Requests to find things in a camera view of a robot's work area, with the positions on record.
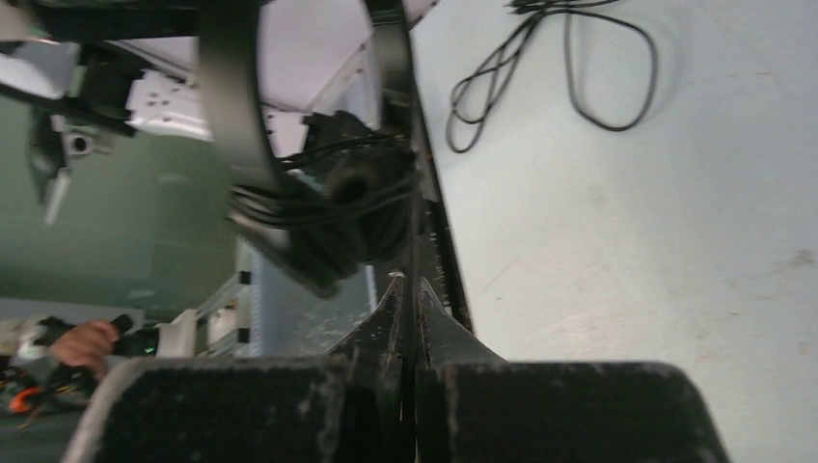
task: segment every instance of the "black cable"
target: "black cable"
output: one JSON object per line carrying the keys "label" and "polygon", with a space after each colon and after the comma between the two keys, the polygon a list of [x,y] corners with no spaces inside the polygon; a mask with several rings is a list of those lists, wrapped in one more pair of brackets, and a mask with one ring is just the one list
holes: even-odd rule
{"label": "black cable", "polygon": [[[398,150],[398,155],[402,152],[407,159],[414,158],[405,139],[373,133],[293,154],[282,159],[282,168],[284,171],[301,169],[340,151],[349,151],[347,155],[354,156],[355,150],[371,147]],[[269,191],[235,186],[231,190],[230,207],[261,225],[279,230],[301,230],[353,220],[408,199],[415,191],[416,176],[411,163],[407,162],[406,167],[404,176],[398,181],[348,204],[334,204],[324,198],[278,197]]]}
{"label": "black cable", "polygon": [[[513,8],[514,14],[530,14],[506,39],[497,49],[486,58],[485,61],[477,68],[477,70],[470,76],[461,80],[454,86],[451,91],[451,113],[446,126],[446,142],[449,148],[457,153],[463,153],[475,147],[486,121],[496,108],[500,99],[508,90],[508,85],[514,77],[517,70],[517,65],[520,63],[520,58],[531,44],[534,32],[542,21],[548,17],[557,14],[565,15],[565,33],[563,36],[563,54],[565,57],[565,72],[568,78],[568,94],[571,100],[571,105],[583,118],[587,119],[594,125],[612,132],[621,132],[633,128],[644,119],[647,112],[650,110],[650,105],[653,103],[654,95],[656,94],[656,83],[659,73],[659,50],[653,38],[645,32],[641,27],[616,19],[604,14],[597,14],[582,11],[582,9],[599,7],[602,5],[609,5],[620,0],[599,0],[595,2],[587,2],[583,0],[514,0],[508,6]],[[594,19],[601,19],[608,21],[617,26],[629,29],[641,38],[647,44],[650,53],[650,80],[647,85],[647,94],[645,96],[644,104],[639,113],[629,123],[624,125],[612,125],[602,122],[596,118],[583,106],[577,96],[576,83],[574,82],[573,57],[571,47],[571,19],[573,15],[584,17],[591,17]],[[500,72],[508,68],[507,74],[500,80]],[[472,88],[472,84],[482,76],[490,75],[491,82],[489,84],[489,91],[486,94],[485,104],[482,113],[477,118],[469,118],[461,113],[461,104],[468,96]],[[475,134],[472,139],[463,147],[457,146],[454,141],[454,127],[456,122],[465,123],[466,125],[474,125]]]}

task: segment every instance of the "white surface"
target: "white surface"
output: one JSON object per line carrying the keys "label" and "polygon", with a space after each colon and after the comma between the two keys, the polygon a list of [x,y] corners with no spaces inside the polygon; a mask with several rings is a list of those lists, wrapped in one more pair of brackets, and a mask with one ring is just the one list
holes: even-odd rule
{"label": "white surface", "polygon": [[[702,390],[734,461],[818,461],[818,4],[606,8],[662,53],[656,105],[621,134],[571,109],[553,18],[483,141],[455,155],[449,92],[518,24],[504,3],[449,0],[414,31],[481,339],[511,359],[671,362]],[[586,100],[628,119],[644,46],[577,25]]]}
{"label": "white surface", "polygon": [[28,94],[57,99],[62,96],[52,82],[31,63],[0,55],[0,82]]}

